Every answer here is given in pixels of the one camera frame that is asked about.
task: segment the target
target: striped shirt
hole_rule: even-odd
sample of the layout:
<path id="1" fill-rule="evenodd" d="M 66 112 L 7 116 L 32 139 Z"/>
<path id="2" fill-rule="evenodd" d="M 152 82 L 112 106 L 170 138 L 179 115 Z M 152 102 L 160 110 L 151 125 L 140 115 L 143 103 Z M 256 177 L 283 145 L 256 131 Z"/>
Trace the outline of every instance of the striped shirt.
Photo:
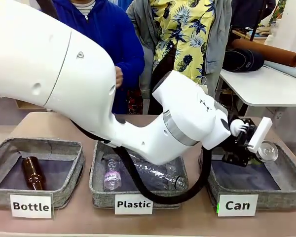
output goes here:
<path id="1" fill-rule="evenodd" d="M 95 0 L 92 0 L 91 2 L 85 4 L 73 3 L 73 5 L 75 5 L 75 7 L 81 12 L 82 15 L 87 17 L 95 5 Z"/>

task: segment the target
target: gray fabric bin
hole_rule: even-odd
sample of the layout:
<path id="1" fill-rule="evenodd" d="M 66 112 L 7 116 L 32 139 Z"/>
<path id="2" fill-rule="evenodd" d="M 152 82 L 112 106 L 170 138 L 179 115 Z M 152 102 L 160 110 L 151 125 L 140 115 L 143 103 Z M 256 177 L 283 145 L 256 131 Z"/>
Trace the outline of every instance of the gray fabric bin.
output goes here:
<path id="1" fill-rule="evenodd" d="M 247 167 L 223 163 L 215 158 L 217 155 L 212 156 L 208 179 L 212 203 L 217 205 L 220 195 L 258 194 L 257 209 L 296 209 L 296 164 L 276 146 L 279 156 L 275 162 Z"/>
<path id="2" fill-rule="evenodd" d="M 115 195 L 116 194 L 140 194 L 139 191 L 128 191 L 128 192 L 105 192 L 104 191 L 104 174 L 105 174 L 105 165 L 101 163 L 102 157 L 107 154 L 114 154 L 114 151 L 111 147 L 104 145 L 101 142 L 98 142 L 95 146 L 92 166 L 90 170 L 90 180 L 89 187 L 93 195 L 93 205 L 97 208 L 114 208 Z M 179 175 L 183 176 L 187 180 L 187 174 L 185 170 L 185 165 L 181 157 L 176 158 L 170 162 L 171 165 L 174 165 L 177 169 Z M 176 196 L 183 191 L 152 191 L 155 194 L 161 196 Z M 179 208 L 181 204 L 175 205 L 163 205 L 163 204 L 153 204 L 154 209 L 176 209 Z"/>
<path id="3" fill-rule="evenodd" d="M 46 177 L 46 191 L 29 190 L 21 158 L 34 156 Z M 64 207 L 82 175 L 84 156 L 78 142 L 11 138 L 0 145 L 0 208 L 10 208 L 10 194 L 53 194 L 54 208 Z"/>

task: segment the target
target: yellow pineapple print shirt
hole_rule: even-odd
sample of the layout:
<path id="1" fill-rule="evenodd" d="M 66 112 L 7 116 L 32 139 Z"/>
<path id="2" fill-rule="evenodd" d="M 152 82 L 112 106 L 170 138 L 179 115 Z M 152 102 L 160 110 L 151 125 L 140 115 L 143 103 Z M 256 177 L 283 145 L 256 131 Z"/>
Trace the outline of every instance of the yellow pineapple print shirt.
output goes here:
<path id="1" fill-rule="evenodd" d="M 151 0 L 150 3 L 161 39 L 156 46 L 153 69 L 176 45 L 174 70 L 200 83 L 208 35 L 215 19 L 214 0 Z"/>

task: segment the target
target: brown glass bottle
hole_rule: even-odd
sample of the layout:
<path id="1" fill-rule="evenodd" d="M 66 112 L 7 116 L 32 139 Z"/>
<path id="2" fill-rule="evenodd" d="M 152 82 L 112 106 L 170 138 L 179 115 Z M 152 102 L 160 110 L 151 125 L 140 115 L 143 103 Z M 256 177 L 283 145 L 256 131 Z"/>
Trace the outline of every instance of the brown glass bottle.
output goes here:
<path id="1" fill-rule="evenodd" d="M 46 178 L 36 157 L 24 158 L 22 170 L 29 189 L 45 190 Z"/>

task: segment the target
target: white paper label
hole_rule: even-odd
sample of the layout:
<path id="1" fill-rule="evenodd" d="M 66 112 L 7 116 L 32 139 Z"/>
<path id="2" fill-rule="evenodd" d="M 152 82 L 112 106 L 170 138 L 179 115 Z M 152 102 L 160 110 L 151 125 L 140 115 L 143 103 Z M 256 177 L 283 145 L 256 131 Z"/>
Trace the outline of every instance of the white paper label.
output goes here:
<path id="1" fill-rule="evenodd" d="M 12 216 L 51 219 L 52 207 L 49 196 L 10 195 Z"/>
<path id="2" fill-rule="evenodd" d="M 254 216 L 258 195 L 220 195 L 218 216 Z"/>
<path id="3" fill-rule="evenodd" d="M 112 179 L 120 179 L 120 174 L 119 172 L 117 171 L 110 171 L 110 172 L 107 172 L 104 176 L 104 181 L 107 182 L 107 181 L 110 181 Z"/>
<path id="4" fill-rule="evenodd" d="M 115 195 L 115 215 L 151 215 L 153 202 L 141 194 Z"/>

